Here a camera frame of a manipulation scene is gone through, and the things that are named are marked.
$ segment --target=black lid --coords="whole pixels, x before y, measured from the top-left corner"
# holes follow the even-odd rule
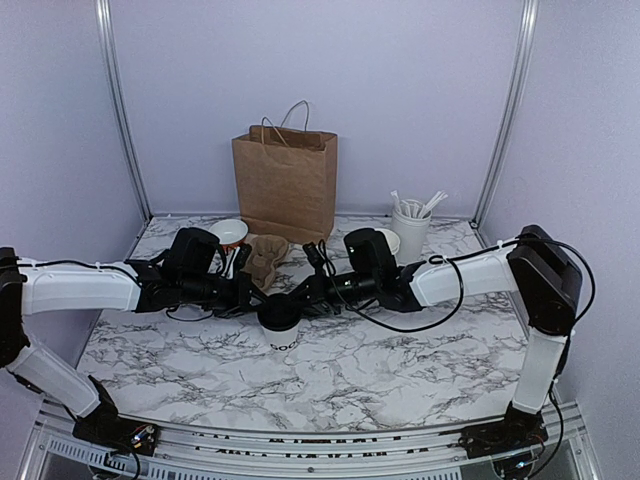
[[[258,321],[267,330],[284,332],[295,327],[302,318],[302,309],[286,294],[270,295],[266,305],[258,311]]]

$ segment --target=brown paper bag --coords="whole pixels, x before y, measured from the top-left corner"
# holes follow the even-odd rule
[[[336,206],[338,136],[254,125],[232,141],[240,215],[255,234],[326,240]]]

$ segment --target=robotic arm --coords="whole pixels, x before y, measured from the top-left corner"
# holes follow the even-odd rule
[[[370,299],[389,310],[419,311],[458,298],[460,278],[465,296],[519,291],[529,314],[530,337],[514,399],[503,420],[465,428],[460,445],[475,458],[548,438],[540,411],[566,359],[582,276],[541,228],[526,227],[515,240],[444,259],[436,267],[425,262],[398,267],[384,236],[372,229],[351,232],[344,241],[353,271],[341,275],[325,274],[330,260],[315,245],[304,246],[315,274],[285,296],[288,311],[312,316],[345,305],[353,309]],[[208,273],[216,253],[222,268]],[[63,403],[76,417],[76,437],[108,446],[130,441],[137,453],[152,454],[157,428],[119,417],[98,381],[80,375],[27,337],[22,314],[69,309],[143,313],[196,304],[218,317],[257,311],[264,320],[282,305],[270,309],[276,297],[266,297],[240,271],[249,253],[250,247],[244,247],[234,260],[237,273],[227,278],[217,237],[196,228],[180,230],[171,249],[151,261],[38,263],[18,259],[13,249],[0,249],[0,367]]]

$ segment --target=table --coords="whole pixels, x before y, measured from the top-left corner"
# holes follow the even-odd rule
[[[133,258],[151,258],[182,227],[221,217],[156,217]],[[349,270],[342,238],[384,217],[337,217],[328,252]],[[480,248],[469,223],[434,219],[423,254]],[[299,246],[272,292],[312,273]],[[374,310],[406,328],[442,318],[445,304],[412,314]],[[176,424],[252,431],[361,431],[422,427],[500,415],[511,400],[526,339],[506,295],[465,300],[433,330],[396,334],[352,313],[303,320],[299,345],[274,352],[255,315],[182,323],[164,313],[104,311],[78,369],[101,380],[121,413]]]

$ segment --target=white arm segment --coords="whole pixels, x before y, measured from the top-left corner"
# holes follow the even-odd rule
[[[39,262],[24,258],[20,263],[37,265]],[[109,266],[121,268],[133,278],[137,276],[125,263]],[[22,289],[24,315],[51,310],[135,310],[140,298],[140,287],[117,270],[61,264],[20,267],[20,273],[27,277]]]
[[[515,246],[501,248],[468,260],[456,262],[464,282],[464,295],[494,292],[517,292],[507,254]],[[460,295],[458,276],[451,265],[423,265],[411,282],[411,290],[423,307],[430,307]],[[529,330],[529,344],[513,406],[526,413],[540,411],[553,381],[567,337],[546,335],[535,328]]]
[[[471,297],[493,292],[517,292],[507,254],[515,245],[456,262],[464,281],[464,296]],[[411,290],[418,303],[431,307],[460,295],[458,276],[451,265],[421,266],[413,276]]]
[[[81,375],[33,335],[29,347],[20,350],[7,370],[48,393],[74,415],[86,417],[100,404],[98,391],[86,375]]]

